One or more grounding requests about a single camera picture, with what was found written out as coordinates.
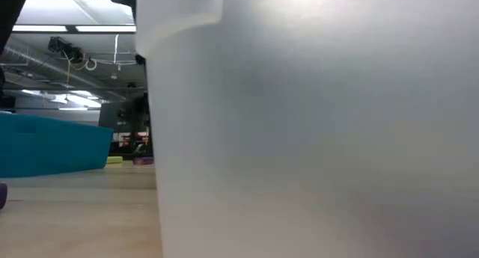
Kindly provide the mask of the clear plastic bin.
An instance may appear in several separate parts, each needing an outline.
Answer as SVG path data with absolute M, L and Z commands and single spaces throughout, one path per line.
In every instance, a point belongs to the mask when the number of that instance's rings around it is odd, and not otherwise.
M 479 258 L 479 0 L 137 0 L 162 258 Z

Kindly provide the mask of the black partition panel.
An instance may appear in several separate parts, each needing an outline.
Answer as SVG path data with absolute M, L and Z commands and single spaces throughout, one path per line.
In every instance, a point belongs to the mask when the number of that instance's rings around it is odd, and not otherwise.
M 113 130 L 111 156 L 134 159 L 153 155 L 147 93 L 124 102 L 102 104 L 99 126 Z

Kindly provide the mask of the teal plastic bin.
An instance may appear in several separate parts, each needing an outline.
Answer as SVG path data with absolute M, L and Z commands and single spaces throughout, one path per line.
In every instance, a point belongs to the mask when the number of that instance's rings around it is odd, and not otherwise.
M 0 114 L 0 178 L 70 173 L 106 165 L 113 130 L 21 114 Z

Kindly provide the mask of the black hanging device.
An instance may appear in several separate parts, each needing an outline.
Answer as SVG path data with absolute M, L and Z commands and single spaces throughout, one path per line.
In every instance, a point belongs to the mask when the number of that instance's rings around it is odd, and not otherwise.
M 61 37 L 50 37 L 47 48 L 50 52 L 62 54 L 71 64 L 80 64 L 85 59 L 80 47 L 68 43 Z

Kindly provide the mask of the ceiling light panel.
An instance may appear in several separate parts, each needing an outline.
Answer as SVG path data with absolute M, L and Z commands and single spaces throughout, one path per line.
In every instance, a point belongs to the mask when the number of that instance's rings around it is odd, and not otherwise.
M 67 32 L 64 25 L 15 25 L 14 32 Z
M 77 25 L 78 32 L 134 33 L 134 25 Z

